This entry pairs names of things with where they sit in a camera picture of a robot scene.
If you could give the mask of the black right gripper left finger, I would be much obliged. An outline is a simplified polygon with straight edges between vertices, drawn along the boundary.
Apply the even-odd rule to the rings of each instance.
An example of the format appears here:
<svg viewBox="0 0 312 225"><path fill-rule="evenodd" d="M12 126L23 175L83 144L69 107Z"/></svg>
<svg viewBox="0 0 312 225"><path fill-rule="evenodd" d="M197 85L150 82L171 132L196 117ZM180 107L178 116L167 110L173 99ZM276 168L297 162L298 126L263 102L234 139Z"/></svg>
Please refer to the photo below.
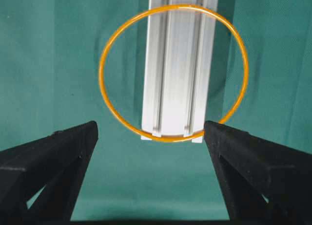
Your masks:
<svg viewBox="0 0 312 225"><path fill-rule="evenodd" d="M98 140L96 121L0 152L0 221L69 221Z"/></svg>

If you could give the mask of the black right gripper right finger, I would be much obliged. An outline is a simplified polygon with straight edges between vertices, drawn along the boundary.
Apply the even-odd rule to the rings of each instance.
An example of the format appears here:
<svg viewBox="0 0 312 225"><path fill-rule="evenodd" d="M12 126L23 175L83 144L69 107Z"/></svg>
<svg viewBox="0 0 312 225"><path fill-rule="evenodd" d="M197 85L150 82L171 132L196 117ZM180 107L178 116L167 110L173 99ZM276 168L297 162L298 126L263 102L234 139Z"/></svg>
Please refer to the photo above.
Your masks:
<svg viewBox="0 0 312 225"><path fill-rule="evenodd" d="M204 139L230 220L311 222L311 154L213 121Z"/></svg>

